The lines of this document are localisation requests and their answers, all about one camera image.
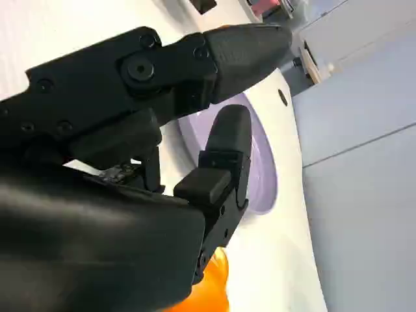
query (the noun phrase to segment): purple plate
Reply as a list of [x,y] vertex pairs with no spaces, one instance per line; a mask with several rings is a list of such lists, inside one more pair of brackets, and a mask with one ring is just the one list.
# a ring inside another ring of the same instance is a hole
[[272,150],[259,117],[244,94],[239,94],[217,105],[211,105],[203,112],[179,120],[179,127],[185,144],[195,164],[199,152],[205,148],[209,131],[220,109],[225,105],[240,104],[248,107],[252,116],[252,165],[248,179],[249,210],[263,214],[273,208],[278,195],[278,177]]

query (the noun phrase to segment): screw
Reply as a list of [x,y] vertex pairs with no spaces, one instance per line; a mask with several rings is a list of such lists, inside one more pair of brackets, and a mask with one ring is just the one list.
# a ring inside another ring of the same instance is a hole
[[63,122],[59,122],[57,125],[57,129],[59,133],[68,133],[70,131],[72,131],[73,127],[72,124],[70,122],[67,121],[63,121]]
[[207,57],[209,57],[208,49],[206,47],[197,47],[194,50],[194,56],[198,60],[206,59]]
[[201,268],[201,267],[204,267],[206,263],[207,263],[207,256],[205,255],[205,253],[204,253],[204,252],[201,252],[201,255],[200,255],[200,260],[199,260],[199,262],[198,262],[198,266],[199,266],[200,268]]
[[31,122],[23,122],[20,129],[26,133],[31,133],[34,131],[34,124]]
[[155,46],[155,44],[156,44],[156,39],[151,34],[145,34],[144,36],[140,38],[140,45],[144,49],[151,49]]
[[131,61],[127,71],[131,78],[141,83],[150,80],[155,75],[153,64],[145,58],[138,58]]
[[53,88],[53,83],[49,79],[40,79],[36,86],[40,93],[50,93]]

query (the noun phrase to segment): black plastic part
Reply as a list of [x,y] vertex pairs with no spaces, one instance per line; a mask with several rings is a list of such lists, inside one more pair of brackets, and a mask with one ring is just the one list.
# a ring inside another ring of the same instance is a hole
[[[145,35],[160,40],[153,29],[141,27],[28,70],[29,88],[1,102],[9,114],[0,123],[0,148],[17,147],[38,135],[62,142],[137,111],[117,61],[142,51]],[[72,131],[58,131],[63,120]],[[34,131],[22,131],[23,122],[33,124]]]
[[230,105],[218,113],[207,150],[200,153],[198,168],[175,188],[175,196],[188,200],[205,216],[205,234],[194,283],[203,278],[215,249],[226,246],[248,206],[252,127],[249,110]]
[[199,166],[227,169],[237,190],[237,205],[246,200],[250,157],[252,153],[252,120],[242,105],[225,106],[215,118],[205,151],[201,151]]
[[216,7],[215,0],[190,0],[199,13],[204,14],[210,9]]
[[4,159],[0,181],[1,311],[155,311],[191,292],[205,221],[186,201]]
[[193,204],[212,205],[230,182],[231,174],[227,170],[195,168],[176,185],[174,195]]
[[241,105],[225,106],[215,118],[205,150],[239,151],[249,157],[252,150],[252,120],[248,109]]
[[71,155],[99,169],[129,160],[162,141],[156,116],[150,109],[129,115],[69,144]]
[[289,30],[249,24],[204,33],[218,67],[211,103],[220,103],[270,75],[292,44]]

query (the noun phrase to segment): white surface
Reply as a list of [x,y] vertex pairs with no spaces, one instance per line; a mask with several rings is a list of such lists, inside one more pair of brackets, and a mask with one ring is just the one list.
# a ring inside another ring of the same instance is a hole
[[308,43],[319,70],[328,71],[332,65],[341,72],[415,18],[413,0],[348,0],[299,36]]
[[416,22],[348,70],[294,97],[304,166],[416,122]]
[[[22,91],[23,71],[99,40],[146,25],[164,44],[185,33],[248,23],[237,0],[220,0],[200,16],[186,0],[3,0],[0,11],[0,98]],[[285,107],[278,89],[285,93]],[[279,196],[265,216],[246,216],[228,248],[231,312],[325,311],[307,224],[302,160],[290,94],[280,72],[246,93],[263,123],[279,175]],[[191,169],[176,124],[163,129],[162,183],[172,187]]]

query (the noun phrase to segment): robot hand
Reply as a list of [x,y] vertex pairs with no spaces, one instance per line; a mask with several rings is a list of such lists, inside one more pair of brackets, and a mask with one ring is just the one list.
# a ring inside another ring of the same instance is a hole
[[[241,25],[163,47],[142,27],[28,70],[29,88],[0,104],[0,309],[155,311],[186,298],[247,208],[250,113],[220,111],[174,197],[161,194],[159,128],[264,79],[290,42]],[[62,166],[73,159],[106,174]]]

